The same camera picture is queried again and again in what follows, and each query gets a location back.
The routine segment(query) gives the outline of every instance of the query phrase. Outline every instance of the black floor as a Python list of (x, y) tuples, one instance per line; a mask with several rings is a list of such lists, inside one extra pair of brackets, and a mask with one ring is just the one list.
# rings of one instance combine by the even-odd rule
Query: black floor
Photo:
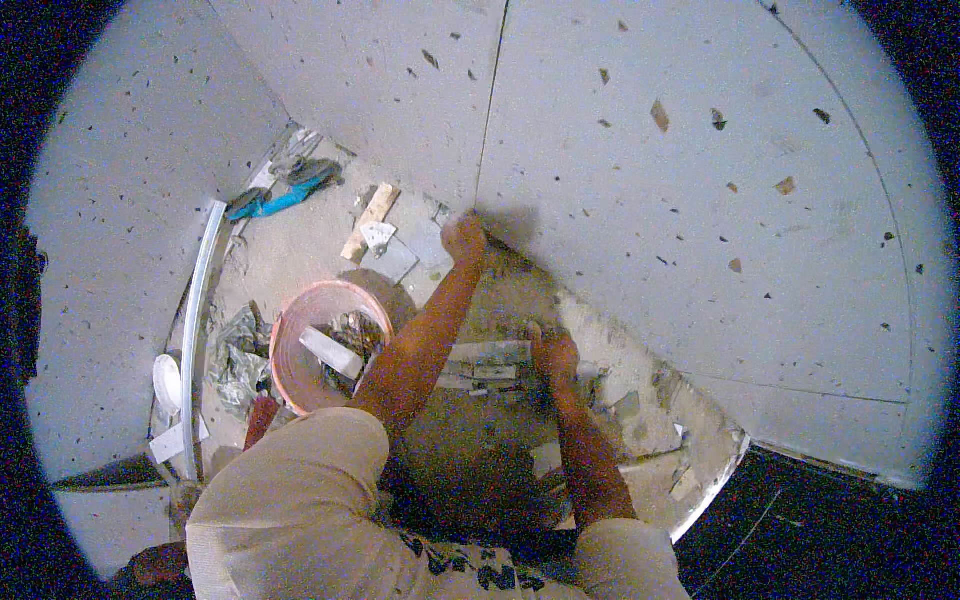
[(752, 448), (676, 546), (695, 598), (956, 598), (956, 511)]

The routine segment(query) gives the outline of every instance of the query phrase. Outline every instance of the concrete floor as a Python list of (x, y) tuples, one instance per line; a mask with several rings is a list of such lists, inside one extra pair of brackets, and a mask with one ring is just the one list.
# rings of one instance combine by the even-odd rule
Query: concrete floor
[[(250, 221), (244, 242), (231, 252), (208, 294), (212, 303), (207, 356), (212, 355), (218, 329), (250, 300), (256, 302), (263, 318), (273, 323), (310, 283), (347, 278), (378, 296), (399, 330), (422, 309), (445, 275), (443, 267), (438, 270), (424, 260), (400, 285), (391, 288), (342, 258), (340, 251), (358, 214), (356, 199), (380, 183), (382, 175), (375, 166), (329, 140), (324, 140), (313, 156), (333, 158), (344, 165), (344, 183), (277, 215)], [(436, 214), (437, 200), (443, 199), (435, 200), (402, 182), (400, 187), (402, 193), (386, 221), (397, 227), (396, 238), (409, 245), (414, 232)], [(715, 495), (729, 477), (743, 432), (625, 327), (509, 251), (492, 252), (458, 341), (517, 339), (531, 317), (546, 324), (562, 324), (577, 342), (582, 360), (609, 367), (597, 390), (593, 414), (621, 454), (621, 470), (637, 514), (674, 533), (675, 538), (681, 535), (691, 515), (699, 514), (705, 498)], [(173, 340), (175, 346), (177, 333)], [(630, 392), (637, 392), (638, 399), (638, 406), (631, 410), (633, 420), (624, 419), (621, 409), (609, 410)], [(208, 481), (240, 453), (247, 425), (223, 410), (208, 383), (203, 384), (201, 407), (210, 430), (209, 439), (202, 444)], [(620, 420), (617, 410), (621, 411)], [(284, 409), (275, 425), (293, 417)], [(155, 435), (163, 430), (159, 421), (154, 419)], [(685, 430), (683, 445), (662, 453), (679, 443), (674, 423)], [(428, 494), (428, 502), (441, 520), (491, 526), (488, 515), (492, 511), (481, 507), (488, 502), (506, 502), (509, 506), (501, 508), (508, 522), (502, 525), (509, 525), (509, 515), (517, 522), (529, 518), (525, 509), (518, 507), (532, 506), (540, 510), (540, 520), (552, 526), (565, 516), (563, 502), (545, 496), (538, 488), (530, 472), (532, 461), (511, 457), (525, 457), (529, 450), (556, 441), (552, 420), (525, 402), (507, 405), (493, 397), (438, 390), (408, 431), (400, 458), (418, 486), (433, 492)], [(178, 467), (177, 459), (173, 464)], [(505, 464), (512, 466), (508, 470), (513, 477), (505, 477)], [(512, 491), (505, 490), (505, 481), (507, 487), (513, 486)], [(572, 519), (561, 526), (573, 526)]]

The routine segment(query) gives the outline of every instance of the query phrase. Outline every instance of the hand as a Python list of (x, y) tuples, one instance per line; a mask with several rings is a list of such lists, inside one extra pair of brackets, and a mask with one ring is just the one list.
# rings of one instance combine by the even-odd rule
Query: hand
[(479, 261), (487, 250), (487, 234), (473, 211), (447, 223), (441, 239), (457, 264)]
[(531, 333), (530, 352), (534, 369), (554, 391), (572, 386), (580, 364), (580, 352), (573, 338), (563, 329), (543, 333), (536, 323), (527, 326)]

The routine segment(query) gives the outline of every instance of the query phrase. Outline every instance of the curved edge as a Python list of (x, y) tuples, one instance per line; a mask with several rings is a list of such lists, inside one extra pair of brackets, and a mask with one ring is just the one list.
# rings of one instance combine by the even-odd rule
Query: curved edge
[(710, 504), (713, 503), (713, 500), (720, 495), (720, 491), (723, 490), (723, 487), (727, 485), (728, 481), (730, 481), (730, 478), (733, 476), (733, 472), (736, 471), (736, 468), (739, 467), (740, 463), (743, 462), (743, 457), (747, 455), (747, 450), (750, 448), (751, 441), (751, 437), (744, 433), (743, 441), (740, 443), (740, 449), (737, 451), (736, 456), (730, 458), (730, 461), (727, 462), (727, 466), (724, 468), (723, 474), (720, 475), (717, 482), (706, 489), (704, 492), (704, 499), (700, 502), (700, 504), (693, 509), (684, 522), (670, 532), (670, 541), (673, 543), (680, 541), (680, 538), (682, 538), (686, 532), (690, 530), (690, 527), (693, 526), (693, 523), (697, 522), (697, 520), (703, 516)]
[(315, 281), (310, 285), (306, 286), (302, 292), (297, 294), (295, 298), (290, 300), (287, 303), (286, 307), (280, 311), (280, 316), (276, 319), (274, 326), (270, 330), (270, 377), (273, 379), (273, 384), (276, 386), (276, 391), (279, 393), (280, 397), (283, 398), (283, 401), (286, 405), (296, 414), (298, 417), (306, 417), (310, 414), (309, 411), (305, 411), (298, 406), (296, 402), (290, 399), (290, 394), (287, 392), (286, 388), (283, 387), (283, 384), (280, 383), (279, 379), (276, 377), (276, 363), (274, 362), (274, 350), (276, 349), (276, 339), (279, 336), (280, 328), (283, 325), (283, 317), (286, 314), (287, 310), (302, 298), (306, 293), (314, 290), (318, 287), (324, 287), (328, 285), (334, 285), (336, 287), (343, 287), (349, 289), (351, 292), (363, 298), (366, 302), (370, 304), (376, 315), (369, 315), (373, 317), (375, 321), (384, 323), (386, 325), (386, 330), (384, 331), (384, 346), (390, 344), (394, 339), (394, 323), (390, 320), (390, 315), (387, 313), (387, 310), (383, 307), (383, 304), (380, 303), (380, 300), (376, 298), (373, 294), (363, 289), (356, 283), (351, 281), (343, 281), (342, 279), (324, 279), (321, 281)]
[(197, 326), (200, 324), (200, 310), (204, 299), (207, 280), (210, 276), (210, 258), (213, 256), (214, 243), (224, 220), (227, 203), (214, 200), (210, 207), (210, 217), (206, 222), (204, 239), (200, 244), (197, 266), (193, 270), (190, 282), (190, 295), (187, 297), (186, 317), (183, 319), (183, 356), (180, 365), (180, 422), (183, 423), (183, 459), (186, 463), (184, 478), (197, 480), (197, 453), (193, 447), (193, 369), (197, 357)]

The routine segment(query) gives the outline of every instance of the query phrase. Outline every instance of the white paper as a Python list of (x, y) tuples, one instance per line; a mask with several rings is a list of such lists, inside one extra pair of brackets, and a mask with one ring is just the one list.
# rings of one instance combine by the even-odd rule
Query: white paper
[[(200, 437), (197, 442), (202, 442), (210, 437), (210, 432), (206, 429), (202, 415), (198, 415), (197, 420), (200, 422)], [(158, 463), (169, 461), (183, 452), (183, 423), (177, 423), (155, 438), (150, 442), (150, 449), (154, 452), (154, 458)]]

